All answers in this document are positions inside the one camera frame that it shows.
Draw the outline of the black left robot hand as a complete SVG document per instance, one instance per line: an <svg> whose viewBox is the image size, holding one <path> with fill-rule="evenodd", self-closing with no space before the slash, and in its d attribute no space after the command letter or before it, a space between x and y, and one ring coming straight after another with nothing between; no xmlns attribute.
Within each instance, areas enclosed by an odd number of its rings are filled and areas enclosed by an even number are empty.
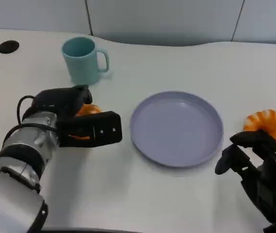
<svg viewBox="0 0 276 233"><path fill-rule="evenodd" d="M27 113L51 112L57 117L73 117L84 104L93 102L88 85L43 90L37 94Z"/></svg>

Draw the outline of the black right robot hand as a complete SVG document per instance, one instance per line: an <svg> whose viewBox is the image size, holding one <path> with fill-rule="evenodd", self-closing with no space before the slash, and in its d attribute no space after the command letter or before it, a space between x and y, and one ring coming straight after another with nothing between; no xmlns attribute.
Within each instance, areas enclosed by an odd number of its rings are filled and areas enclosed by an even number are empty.
<svg viewBox="0 0 276 233"><path fill-rule="evenodd" d="M264 130L245 131L230 138L215 173L229 169L241 177L241 185L255 207L271 223L265 233L276 233L276 139Z"/></svg>

